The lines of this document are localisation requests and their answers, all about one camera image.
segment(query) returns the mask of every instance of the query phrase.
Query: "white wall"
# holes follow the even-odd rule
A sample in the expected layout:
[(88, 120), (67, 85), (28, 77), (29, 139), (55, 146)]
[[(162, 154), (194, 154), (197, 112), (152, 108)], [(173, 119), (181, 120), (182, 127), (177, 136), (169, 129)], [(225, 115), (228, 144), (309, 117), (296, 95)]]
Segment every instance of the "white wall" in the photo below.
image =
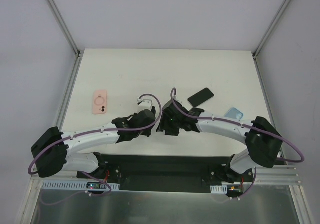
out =
[(80, 49), (255, 51), (283, 0), (55, 0)]
[(293, 0), (258, 64), (276, 127), (305, 154), (298, 169), (320, 223), (320, 0)]
[(54, 124), (75, 55), (45, 0), (0, 0), (0, 223), (15, 223), (31, 146)]

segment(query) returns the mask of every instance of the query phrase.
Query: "robotic arm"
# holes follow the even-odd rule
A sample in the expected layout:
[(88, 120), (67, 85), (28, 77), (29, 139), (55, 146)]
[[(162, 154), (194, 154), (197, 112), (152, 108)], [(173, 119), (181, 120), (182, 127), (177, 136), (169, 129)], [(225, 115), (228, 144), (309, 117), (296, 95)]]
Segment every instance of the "robotic arm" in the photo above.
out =
[(180, 129), (184, 129), (187, 132), (213, 133), (246, 145), (246, 150), (232, 155), (228, 164), (217, 173), (218, 178), (222, 181), (233, 183), (239, 175), (248, 169), (256, 166), (272, 168), (283, 143), (279, 139), (259, 133), (249, 127), (256, 127), (280, 136), (263, 117), (258, 116), (254, 121), (244, 120), (240, 122), (231, 118), (213, 115), (199, 108), (192, 108), (188, 111), (176, 100), (170, 100), (163, 107), (157, 131), (165, 131), (165, 135), (169, 136), (178, 136)]
[[(34, 160), (28, 173), (46, 178), (60, 171), (81, 171), (101, 177), (106, 172), (106, 163), (102, 155), (97, 152), (79, 151), (104, 144), (128, 142), (140, 135), (149, 137), (153, 126), (160, 118), (157, 131), (165, 132), (165, 135), (178, 136), (180, 129), (184, 129), (187, 132), (221, 135), (246, 145), (246, 150), (232, 155), (225, 166), (214, 171), (214, 176), (223, 182), (234, 183), (239, 180), (241, 174), (256, 166), (272, 168), (279, 160), (277, 157), (283, 142), (294, 148), (301, 160), (280, 161), (304, 161), (303, 154), (292, 143), (282, 138), (265, 118), (258, 116), (254, 121), (237, 121), (213, 115), (199, 108), (188, 111), (174, 100), (175, 90), (172, 89), (171, 100), (163, 108), (154, 95), (143, 95), (151, 96), (158, 102), (160, 114), (157, 119), (152, 101), (139, 99), (137, 113), (116, 118), (95, 129), (63, 133), (57, 127), (48, 129), (31, 148)], [(37, 172), (32, 172), (34, 164)]]
[[(58, 127), (52, 127), (31, 148), (37, 173), (41, 178), (60, 171), (82, 171), (99, 176), (105, 172), (106, 166), (101, 154), (79, 151), (104, 144), (128, 142), (140, 135), (149, 137), (155, 122), (156, 109), (151, 100), (144, 99), (138, 103), (138, 113), (116, 118), (100, 127), (74, 132), (60, 132)], [(50, 145), (53, 146), (39, 155)]]

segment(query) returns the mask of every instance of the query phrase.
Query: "purple wire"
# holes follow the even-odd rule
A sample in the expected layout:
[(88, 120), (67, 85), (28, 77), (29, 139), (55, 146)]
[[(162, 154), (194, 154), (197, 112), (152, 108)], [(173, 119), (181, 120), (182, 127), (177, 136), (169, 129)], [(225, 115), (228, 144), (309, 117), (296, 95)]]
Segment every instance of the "purple wire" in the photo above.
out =
[[(105, 186), (109, 189), (108, 191), (104, 191), (102, 194), (94, 194), (94, 193), (91, 193), (91, 196), (93, 196), (93, 197), (103, 197), (103, 196), (111, 193), (112, 189), (111, 189), (111, 186), (110, 186), (108, 183), (106, 183), (106, 182), (104, 182), (104, 181), (102, 181), (102, 180), (100, 180), (100, 179), (97, 179), (97, 178), (91, 176), (90, 174), (88, 174), (88, 173), (86, 173), (86, 172), (84, 172), (84, 171), (81, 171), (81, 173), (84, 174), (85, 176), (87, 176), (88, 178), (90, 178), (90, 179), (92, 179), (92, 180), (95, 180), (95, 181), (97, 181), (97, 182), (105, 185)], [(77, 191), (76, 193), (73, 193), (72, 195), (66, 197), (65, 199), (62, 199), (62, 200), (59, 200), (59, 201), (53, 202), (53, 203), (45, 203), (45, 202), (43, 201), (43, 199), (42, 199), (42, 195), (43, 195), (43, 192), (42, 192), (41, 195), (40, 195), (40, 197), (39, 197), (39, 201), (40, 201), (40, 203), (41, 203), (42, 205), (50, 207), (50, 206), (58, 205), (58, 204), (60, 204), (60, 203), (64, 203), (65, 201), (73, 198), (74, 196), (76, 196), (76, 195), (78, 195), (78, 194), (80, 194), (80, 193), (86, 193), (86, 192), (83, 191), (83, 190)]]
[(255, 182), (256, 182), (256, 179), (257, 179), (257, 168), (255, 167), (255, 168), (254, 168), (253, 181), (252, 181), (251, 185), (249, 186), (249, 188), (241, 195), (241, 197), (243, 197), (244, 195), (246, 195), (246, 194), (251, 190), (251, 188), (254, 186), (254, 184), (255, 184)]
[[(103, 131), (104, 132), (111, 132), (111, 131), (125, 131), (125, 132), (138, 132), (138, 131), (143, 131), (145, 129), (148, 129), (150, 127), (153, 127), (161, 118), (161, 115), (162, 115), (162, 106), (161, 106), (161, 103), (159, 101), (159, 99), (153, 95), (153, 94), (143, 94), (140, 96), (140, 99), (143, 98), (143, 97), (146, 97), (146, 96), (149, 96), (149, 97), (153, 97), (156, 102), (158, 103), (159, 105), (159, 116), (157, 117), (157, 119), (151, 123), (150, 125), (147, 125), (145, 127), (140, 127), (140, 128), (107, 128), (107, 129), (104, 129)], [(81, 137), (81, 136), (84, 136), (84, 135), (88, 135), (88, 134), (93, 134), (93, 133), (99, 133), (101, 132), (101, 129), (99, 130), (90, 130), (90, 131), (86, 131), (86, 132), (82, 132), (82, 133), (79, 133), (79, 134), (75, 134), (73, 137), (74, 138), (77, 138), (77, 137)], [(32, 168), (33, 166), (36, 164), (36, 162), (38, 161), (38, 159), (45, 153), (47, 152), (49, 149), (51, 149), (52, 147), (54, 147), (55, 145), (58, 145), (64, 141), (67, 141), (67, 140), (70, 140), (71, 139), (71, 136), (68, 136), (68, 137), (65, 137), (65, 138), (62, 138), (61, 140), (57, 140), (55, 141), (54, 143), (48, 145), (46, 148), (44, 148), (35, 158), (34, 160), (31, 162), (31, 164), (29, 165), (29, 168), (28, 168), (28, 173), (29, 175), (35, 175), (37, 174), (38, 172), (37, 171), (34, 171), (32, 172)]]
[[(174, 95), (176, 96), (177, 95), (177, 89), (174, 87), (172, 90), (171, 90), (171, 101), (173, 103), (173, 105), (175, 106), (175, 108), (180, 112), (182, 113), (183, 115), (185, 115), (186, 117), (188, 118), (193, 118), (193, 119), (198, 119), (198, 120), (212, 120), (212, 117), (198, 117), (198, 116), (193, 116), (193, 115), (189, 115), (189, 114), (186, 114), (184, 113), (179, 107), (178, 105), (176, 104), (175, 102), (175, 98), (174, 98)], [(225, 122), (225, 123), (231, 123), (231, 124), (234, 124), (234, 125), (237, 125), (237, 126), (241, 126), (241, 123), (240, 122), (237, 122), (237, 121), (232, 121), (232, 120), (228, 120), (228, 119), (224, 119), (224, 118), (219, 118), (219, 117), (214, 117), (213, 118), (213, 121), (220, 121), (220, 122)], [(273, 138), (276, 138), (284, 143), (287, 143), (292, 149), (294, 149), (296, 151), (296, 153), (298, 153), (298, 155), (300, 156), (300, 160), (291, 160), (291, 159), (285, 159), (285, 158), (277, 158), (278, 161), (281, 161), (281, 162), (289, 162), (289, 163), (303, 163), (305, 161), (305, 156), (303, 155), (303, 153), (298, 149), (298, 147), (296, 147), (292, 142), (290, 142), (289, 140), (283, 138), (282, 136), (279, 136), (279, 135), (276, 135), (276, 134), (273, 134), (269, 131), (265, 131), (265, 130), (262, 130), (262, 129), (259, 129), (257, 127), (254, 127), (254, 126), (250, 126), (250, 125), (246, 125), (246, 124), (243, 124), (242, 125), (243, 127), (245, 128), (249, 128), (251, 130), (254, 130), (256, 132), (259, 132), (259, 133), (262, 133), (262, 134), (265, 134), (265, 135), (268, 135), (270, 137), (273, 137)]]
[(92, 180), (95, 180), (99, 183), (101, 183), (102, 185), (106, 185), (106, 187), (109, 189), (108, 191), (104, 191), (102, 194), (94, 194), (94, 193), (91, 193), (92, 196), (94, 197), (103, 197), (109, 193), (111, 193), (112, 189), (111, 189), (111, 186), (109, 186), (106, 182), (104, 182), (103, 180), (100, 180), (100, 179), (97, 179), (91, 175), (89, 175), (88, 173), (84, 172), (84, 171), (81, 171), (82, 174), (84, 174), (85, 176), (87, 176), (88, 178), (92, 179)]
[(76, 193), (73, 193), (72, 195), (66, 197), (65, 199), (62, 199), (62, 200), (59, 200), (59, 201), (53, 202), (53, 203), (45, 203), (45, 202), (43, 201), (43, 199), (42, 199), (43, 193), (41, 193), (41, 195), (40, 195), (40, 197), (39, 197), (39, 201), (40, 201), (40, 203), (41, 203), (42, 205), (51, 207), (51, 206), (55, 206), (55, 205), (58, 205), (58, 204), (60, 204), (60, 203), (63, 203), (63, 202), (65, 202), (65, 201), (73, 198), (74, 196), (80, 194), (80, 193), (85, 193), (85, 192), (84, 192), (83, 190), (77, 191)]

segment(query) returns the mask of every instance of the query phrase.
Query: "purple cable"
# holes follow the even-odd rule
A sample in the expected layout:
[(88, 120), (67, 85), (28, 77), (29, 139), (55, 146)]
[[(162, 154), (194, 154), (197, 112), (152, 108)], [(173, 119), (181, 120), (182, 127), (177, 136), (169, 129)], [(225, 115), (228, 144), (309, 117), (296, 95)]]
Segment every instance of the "purple cable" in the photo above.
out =
[[(175, 102), (175, 98), (174, 98), (174, 95), (176, 96), (177, 95), (177, 89), (174, 87), (172, 90), (171, 90), (171, 101), (173, 103), (173, 105), (175, 106), (175, 108), (180, 112), (182, 113), (183, 115), (185, 115), (186, 117), (188, 118), (193, 118), (193, 119), (198, 119), (198, 120), (212, 120), (212, 117), (198, 117), (198, 116), (193, 116), (193, 115), (189, 115), (189, 114), (186, 114), (184, 113), (179, 107), (178, 105), (176, 104)], [(240, 122), (237, 122), (237, 121), (233, 121), (233, 120), (228, 120), (228, 119), (224, 119), (224, 118), (219, 118), (219, 117), (214, 117), (213, 118), (213, 121), (220, 121), (220, 122), (225, 122), (225, 123), (231, 123), (231, 124), (234, 124), (234, 125), (237, 125), (237, 126), (241, 126), (241, 123)], [(283, 138), (282, 136), (279, 136), (279, 135), (276, 135), (276, 134), (273, 134), (269, 131), (265, 131), (265, 130), (262, 130), (262, 129), (259, 129), (257, 127), (254, 127), (254, 126), (250, 126), (250, 125), (246, 125), (246, 124), (243, 124), (243, 127), (245, 128), (249, 128), (251, 130), (254, 130), (256, 132), (259, 132), (259, 133), (262, 133), (262, 134), (265, 134), (265, 135), (268, 135), (270, 137), (273, 137), (273, 138), (276, 138), (284, 143), (287, 143), (292, 149), (294, 149), (296, 151), (296, 153), (300, 156), (300, 160), (291, 160), (291, 159), (285, 159), (285, 158), (277, 158), (278, 161), (281, 161), (281, 162), (289, 162), (289, 163), (303, 163), (305, 161), (305, 156), (303, 155), (303, 153), (298, 149), (298, 147), (296, 147), (292, 142), (290, 142), (289, 140)]]
[[(106, 183), (106, 182), (104, 182), (104, 181), (102, 181), (102, 180), (100, 180), (100, 179), (97, 179), (97, 178), (89, 175), (88, 173), (86, 173), (86, 172), (84, 172), (84, 171), (81, 171), (81, 173), (84, 174), (85, 176), (87, 176), (88, 178), (90, 178), (90, 179), (92, 179), (92, 180), (95, 180), (95, 181), (97, 181), (97, 182), (105, 185), (105, 186), (109, 189), (108, 191), (104, 191), (102, 194), (90, 193), (91, 196), (93, 196), (93, 197), (103, 197), (103, 196), (111, 193), (112, 189), (111, 189), (111, 186), (110, 186), (108, 183)], [(58, 205), (58, 204), (60, 204), (60, 203), (63, 203), (63, 202), (65, 202), (65, 201), (73, 198), (74, 196), (80, 194), (80, 193), (86, 193), (86, 192), (83, 191), (83, 190), (77, 191), (76, 193), (73, 193), (72, 195), (66, 197), (65, 199), (62, 199), (62, 200), (59, 200), (59, 201), (53, 202), (53, 203), (45, 203), (45, 202), (43, 201), (43, 199), (42, 199), (42, 195), (43, 195), (43, 192), (42, 192), (42, 193), (40, 194), (39, 201), (40, 201), (40, 203), (41, 203), (42, 205), (44, 205), (44, 206), (49, 206), (49, 207), (50, 207), (50, 206), (55, 206), (55, 205)]]
[(252, 181), (251, 185), (249, 186), (249, 188), (240, 197), (243, 197), (251, 190), (251, 188), (254, 186), (254, 184), (256, 182), (256, 179), (257, 179), (257, 168), (255, 167), (253, 181)]
[(55, 205), (58, 205), (58, 204), (60, 204), (60, 203), (63, 203), (63, 202), (65, 202), (65, 201), (73, 198), (74, 196), (80, 194), (80, 193), (85, 193), (85, 192), (84, 192), (83, 190), (77, 191), (76, 193), (73, 193), (72, 195), (66, 197), (65, 199), (62, 199), (62, 200), (59, 200), (59, 201), (53, 202), (53, 203), (45, 203), (45, 202), (43, 201), (43, 199), (42, 199), (42, 196), (43, 196), (43, 192), (42, 192), (41, 195), (40, 195), (40, 197), (39, 197), (39, 201), (40, 201), (40, 203), (41, 203), (42, 205), (50, 207), (50, 206), (55, 206)]
[[(158, 103), (159, 105), (159, 116), (157, 117), (157, 119), (151, 123), (150, 125), (147, 125), (145, 127), (140, 127), (140, 128), (107, 128), (107, 129), (104, 129), (103, 131), (104, 132), (111, 132), (111, 131), (125, 131), (125, 132), (138, 132), (138, 131), (143, 131), (145, 129), (148, 129), (150, 127), (153, 127), (161, 118), (161, 115), (162, 115), (162, 106), (161, 106), (161, 103), (159, 101), (159, 99), (153, 95), (153, 94), (143, 94), (142, 96), (140, 96), (139, 98), (143, 98), (143, 97), (146, 97), (146, 96), (149, 96), (149, 97), (153, 97), (156, 102)], [(75, 134), (73, 137), (74, 138), (78, 138), (78, 137), (81, 137), (81, 136), (84, 136), (84, 135), (88, 135), (88, 134), (93, 134), (93, 133), (99, 133), (101, 132), (101, 130), (90, 130), (90, 131), (86, 131), (86, 132), (82, 132), (82, 133), (79, 133), (79, 134)], [(47, 152), (49, 149), (51, 149), (52, 147), (54, 147), (55, 145), (58, 145), (64, 141), (67, 141), (67, 140), (70, 140), (71, 139), (71, 136), (68, 136), (68, 137), (65, 137), (65, 138), (62, 138), (61, 140), (57, 140), (55, 141), (54, 143), (48, 145), (46, 148), (44, 148), (35, 158), (34, 160), (31, 162), (29, 168), (28, 168), (28, 173), (29, 175), (35, 175), (37, 174), (38, 172), (37, 171), (34, 171), (32, 172), (32, 168), (33, 166), (36, 164), (36, 162), (38, 161), (38, 159), (45, 153)]]

